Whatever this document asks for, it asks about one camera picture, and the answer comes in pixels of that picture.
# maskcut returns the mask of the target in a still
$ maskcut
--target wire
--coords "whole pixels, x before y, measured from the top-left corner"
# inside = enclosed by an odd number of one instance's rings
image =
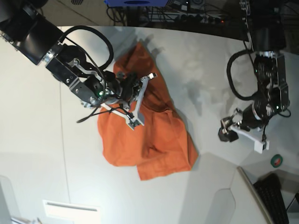
[[[262,136],[262,141],[263,141],[263,142],[265,142],[265,141],[267,140],[267,136],[266,136],[266,127],[268,126],[270,119],[271,119],[271,118],[268,119],[266,125],[263,127],[263,136]]]
[[[288,112],[289,112],[289,114],[287,114],[287,115],[284,115],[284,114],[278,113],[278,115],[279,115],[279,116],[281,116],[281,117],[284,117],[284,118],[290,118],[290,117],[291,117],[291,115],[292,115],[291,111],[290,111],[289,109],[286,109],[286,111],[288,111]]]
[[[243,55],[246,55],[246,54],[248,54],[248,53],[252,53],[252,50],[245,49],[245,50],[239,51],[239,52],[237,52],[237,53],[234,53],[234,54],[231,56],[231,58],[229,59],[229,61],[228,61],[227,70],[226,70],[226,72],[227,72],[227,76],[228,76],[228,83],[229,83],[229,86],[230,86],[232,92],[234,93],[234,95],[235,95],[237,98],[239,98],[239,99],[241,99],[241,100],[244,100],[244,101],[254,100],[254,99],[256,98],[257,92],[255,92],[254,94],[252,94],[252,95],[249,96],[249,97],[244,97],[244,96],[240,95],[240,94],[238,93],[238,91],[235,89],[235,86],[234,86],[234,82],[233,82],[232,74],[231,74],[231,67],[232,67],[233,62],[234,62],[237,58],[239,58],[239,57],[241,57],[241,56],[243,56]]]
[[[85,117],[85,118],[82,118],[81,120],[78,120],[78,121],[77,121],[77,124],[82,123],[82,122],[88,120],[89,118],[91,118],[91,117],[93,117],[93,116],[96,116],[96,115],[99,115],[99,114],[104,114],[104,113],[111,113],[112,111],[115,111],[115,110],[117,110],[117,109],[120,109],[120,107],[112,108],[112,109],[109,110],[109,111],[103,111],[103,112],[95,113],[95,112],[98,110],[98,107],[97,107],[97,108],[94,109],[94,111],[93,111],[89,116],[87,116],[87,117]]]
[[[111,17],[111,15],[109,14],[109,10],[111,9],[112,13],[113,13],[113,18]],[[106,9],[106,14],[107,16],[114,22],[114,26],[116,25],[117,22],[122,23],[122,25],[125,27],[126,23],[124,21],[124,17],[125,15],[123,14],[124,12],[121,11],[121,8],[119,7],[110,7],[107,5],[107,9]]]
[[[82,118],[81,120],[78,120],[76,123],[80,124],[80,123],[86,121],[87,119],[91,118],[98,109],[99,109],[99,107],[97,106],[89,116]]]
[[[105,44],[107,45],[108,50],[109,50],[109,58],[106,61],[106,63],[104,63],[102,66],[99,67],[99,69],[100,70],[106,69],[111,64],[111,62],[113,61],[113,58],[114,58],[113,46],[110,43],[110,41],[100,31],[98,31],[94,28],[86,27],[86,26],[74,26],[74,27],[68,29],[67,31],[65,31],[65,33],[59,39],[60,42],[63,42],[65,40],[65,38],[67,37],[67,35],[75,30],[86,30],[86,31],[92,32],[105,42]]]
[[[82,123],[82,122],[86,121],[87,119],[89,119],[89,118],[91,118],[93,116],[101,115],[101,114],[104,114],[104,113],[112,113],[113,111],[116,111],[116,110],[119,110],[119,109],[121,109],[121,110],[124,111],[124,113],[122,113],[122,114],[129,115],[129,112],[127,112],[125,109],[123,109],[120,106],[116,107],[116,108],[111,108],[111,110],[109,110],[109,111],[102,111],[102,112],[99,112],[99,113],[95,113],[98,110],[98,108],[96,108],[89,116],[87,116],[86,118],[83,118],[81,120],[78,120],[77,123],[79,124],[79,123]]]
[[[251,64],[252,64],[252,67],[253,67],[253,70],[254,70],[254,74],[255,74],[257,80],[260,81],[260,80],[259,80],[259,77],[258,77],[258,75],[257,75],[257,73],[256,73],[256,70],[255,70],[255,68],[254,68],[254,63],[253,63],[253,60],[252,60],[252,57],[251,57],[251,53],[253,53],[253,51],[252,51],[252,50],[251,50],[251,51],[248,50],[245,41],[243,41],[243,44],[244,44],[244,47],[245,47],[245,49],[247,50],[247,54],[248,54],[248,56],[249,56],[249,58],[250,58],[250,62],[251,62]]]
[[[299,15],[299,13],[295,9],[293,9],[292,7],[290,7],[290,6],[286,5],[286,4],[285,4],[285,7],[289,8],[290,10],[292,10],[296,15]]]

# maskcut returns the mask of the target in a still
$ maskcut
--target orange towel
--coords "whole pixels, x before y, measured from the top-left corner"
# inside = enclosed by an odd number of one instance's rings
[[[113,113],[99,116],[104,157],[114,166],[137,165],[141,180],[191,170],[198,153],[175,111],[161,73],[141,43],[115,63],[114,73],[119,71],[136,72],[139,78],[154,72],[158,77],[149,81],[140,109],[145,126],[133,131]]]

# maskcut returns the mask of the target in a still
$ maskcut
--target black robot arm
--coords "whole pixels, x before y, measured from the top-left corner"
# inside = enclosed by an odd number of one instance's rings
[[[113,61],[114,52],[111,43],[101,32],[76,26],[63,33],[38,13],[32,1],[12,4],[9,0],[0,0],[0,6],[0,36],[35,65],[46,63],[46,68],[58,81],[69,87],[84,107],[95,108],[93,113],[100,107],[111,110],[122,116],[132,129],[144,125],[139,108],[129,111],[132,102],[137,101],[137,105],[140,105],[148,81],[155,78],[155,74],[138,79],[134,73],[118,76],[105,71]],[[102,66],[98,66],[82,47],[67,38],[69,33],[79,29],[94,33],[107,45],[109,57]],[[65,39],[74,45],[63,44]],[[122,112],[111,108],[109,105],[112,104],[119,104],[118,109]]]
[[[285,57],[280,52],[286,47],[285,34],[280,17],[280,8],[284,0],[241,0],[244,13],[243,21],[248,27],[251,49],[235,53],[229,60],[227,76],[235,96],[241,100],[252,101],[245,109],[236,109],[232,116],[221,120],[218,136],[221,141],[233,142],[245,135],[255,142],[255,151],[262,153],[269,149],[265,128],[270,119],[288,110],[289,88],[286,82]],[[253,62],[251,55],[256,54]],[[248,54],[257,79],[257,92],[251,96],[240,95],[234,87],[231,66],[235,59]],[[250,135],[251,129],[263,130],[262,138]]]

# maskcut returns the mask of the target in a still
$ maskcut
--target white tabletop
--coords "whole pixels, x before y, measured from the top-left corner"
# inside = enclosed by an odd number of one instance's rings
[[[139,180],[136,167],[113,167],[102,155],[97,118],[76,124],[91,111],[84,109],[66,86],[61,84],[59,89],[59,83],[45,68],[34,66],[7,43],[0,42],[1,49],[7,49],[0,52],[4,61],[0,94],[9,96],[0,98],[4,105],[0,122],[0,175],[11,180],[21,215],[27,218],[39,215],[48,223],[56,223],[46,219],[39,207],[42,199],[48,199],[99,206],[102,223],[106,224],[185,223],[185,220],[204,223],[213,195],[231,186],[237,165],[244,164],[252,171],[253,164],[259,162],[267,164],[261,169],[268,172],[272,155],[279,151],[289,161],[288,166],[298,166],[294,163],[297,153],[291,149],[289,140],[290,131],[296,127],[298,93],[297,76],[293,72],[299,67],[297,57],[286,55],[293,116],[273,121],[269,133],[278,130],[281,138],[274,139],[277,143],[260,155],[253,152],[253,142],[242,136],[231,144],[220,142],[217,136],[220,119],[237,106],[248,105],[235,99],[226,78],[227,61],[233,53],[243,49],[241,41],[150,28],[97,29],[112,42],[116,58],[137,41],[147,43],[148,50],[157,55],[157,66],[174,105],[202,156],[192,172],[146,182]],[[85,48],[99,65],[107,60],[106,46],[93,34],[76,31],[69,37]],[[256,91],[247,57],[235,62],[232,74],[240,93],[249,95]],[[4,84],[12,80],[11,85]],[[11,99],[21,106],[21,111],[10,106]],[[33,197],[38,205],[27,208],[27,196]]]

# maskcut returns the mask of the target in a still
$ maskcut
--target tape roll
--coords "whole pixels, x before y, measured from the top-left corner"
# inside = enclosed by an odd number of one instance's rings
[[[278,168],[281,166],[283,162],[283,158],[281,155],[277,154],[275,156],[273,156],[273,158],[271,159],[271,165],[274,167],[274,168]]]

